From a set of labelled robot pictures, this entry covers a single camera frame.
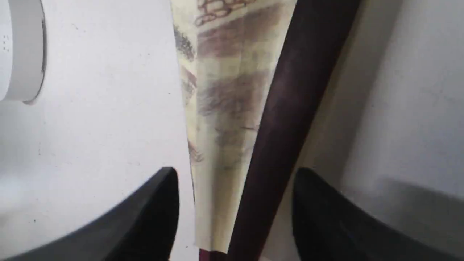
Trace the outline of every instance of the white round object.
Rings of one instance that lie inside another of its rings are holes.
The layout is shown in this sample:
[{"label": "white round object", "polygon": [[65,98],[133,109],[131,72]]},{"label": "white round object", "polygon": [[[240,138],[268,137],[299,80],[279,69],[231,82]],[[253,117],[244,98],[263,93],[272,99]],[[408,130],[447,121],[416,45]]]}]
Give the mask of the white round object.
[{"label": "white round object", "polygon": [[0,100],[31,101],[45,71],[40,0],[0,0]]}]

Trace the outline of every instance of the dark brown pole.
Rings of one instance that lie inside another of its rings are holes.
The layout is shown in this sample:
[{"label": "dark brown pole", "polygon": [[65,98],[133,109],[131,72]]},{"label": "dark brown pole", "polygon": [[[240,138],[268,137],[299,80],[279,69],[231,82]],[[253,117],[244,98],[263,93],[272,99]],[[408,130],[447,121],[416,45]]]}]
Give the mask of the dark brown pole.
[{"label": "dark brown pole", "polygon": [[264,107],[229,261],[257,261],[360,0],[299,0]]}]

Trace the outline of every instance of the white wall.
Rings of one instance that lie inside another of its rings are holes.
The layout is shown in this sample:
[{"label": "white wall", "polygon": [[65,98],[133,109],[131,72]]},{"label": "white wall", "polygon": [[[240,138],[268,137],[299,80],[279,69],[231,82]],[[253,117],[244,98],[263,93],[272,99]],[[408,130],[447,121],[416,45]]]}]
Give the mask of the white wall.
[{"label": "white wall", "polygon": [[[462,10],[366,1],[302,161],[378,219],[464,257]],[[287,252],[272,237],[264,251],[273,261],[294,251],[289,203],[271,231]]]},{"label": "white wall", "polygon": [[196,260],[169,1],[43,5],[40,97],[0,104],[0,259],[83,226],[170,165],[181,195],[172,260]]}]

